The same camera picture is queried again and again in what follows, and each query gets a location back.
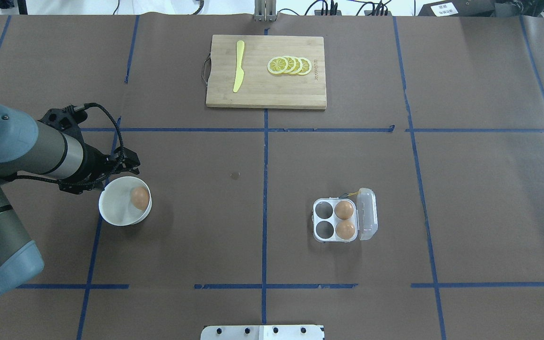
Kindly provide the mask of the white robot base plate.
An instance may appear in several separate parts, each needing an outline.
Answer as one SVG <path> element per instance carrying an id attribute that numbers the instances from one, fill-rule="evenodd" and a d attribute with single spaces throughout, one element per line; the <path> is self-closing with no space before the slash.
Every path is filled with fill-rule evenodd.
<path id="1" fill-rule="evenodd" d="M 204 327 L 201 340 L 324 340 L 323 325 L 211 325 Z"/>

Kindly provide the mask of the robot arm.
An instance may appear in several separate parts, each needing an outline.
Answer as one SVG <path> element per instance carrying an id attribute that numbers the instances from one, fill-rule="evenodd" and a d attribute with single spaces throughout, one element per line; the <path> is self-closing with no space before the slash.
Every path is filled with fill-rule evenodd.
<path id="1" fill-rule="evenodd" d="M 90 145 L 81 124 L 89 109 L 112 123 L 118 146 L 108 153 Z M 79 195 L 103 189 L 121 173 L 139 173 L 140 159 L 125 146 L 119 123 L 95 102 L 52 108 L 40 119 L 0 104 L 0 295 L 30 282 L 44 269 L 43 255 L 8 197 L 17 181 L 49 183 Z"/>

